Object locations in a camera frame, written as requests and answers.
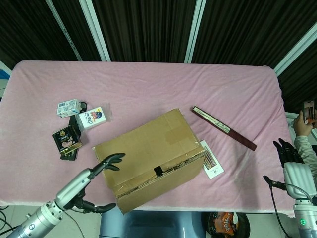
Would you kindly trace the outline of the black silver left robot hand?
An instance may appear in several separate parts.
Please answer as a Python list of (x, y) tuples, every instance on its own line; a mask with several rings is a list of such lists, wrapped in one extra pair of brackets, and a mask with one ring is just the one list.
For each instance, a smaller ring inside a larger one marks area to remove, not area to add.
[(62, 210), (71, 210), (74, 207), (82, 209), (83, 213), (105, 213), (114, 207), (115, 203), (105, 206), (95, 206), (93, 203), (84, 200), (85, 189), (89, 183), (103, 170), (119, 171), (120, 168), (115, 164), (120, 163), (125, 153), (114, 153), (107, 156), (96, 166), (86, 168), (73, 178), (62, 190), (60, 190), (55, 199), (56, 205)]

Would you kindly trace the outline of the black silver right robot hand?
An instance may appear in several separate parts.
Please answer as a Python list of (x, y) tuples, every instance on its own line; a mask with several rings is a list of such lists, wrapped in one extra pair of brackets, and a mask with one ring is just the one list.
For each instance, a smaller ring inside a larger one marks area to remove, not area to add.
[(283, 139), (273, 141), (277, 149), (278, 157), (284, 175), (284, 182), (271, 180), (268, 176), (263, 176), (269, 188), (278, 188), (286, 191), (295, 200), (312, 198), (317, 194), (313, 175), (308, 165), (306, 165), (298, 151)]

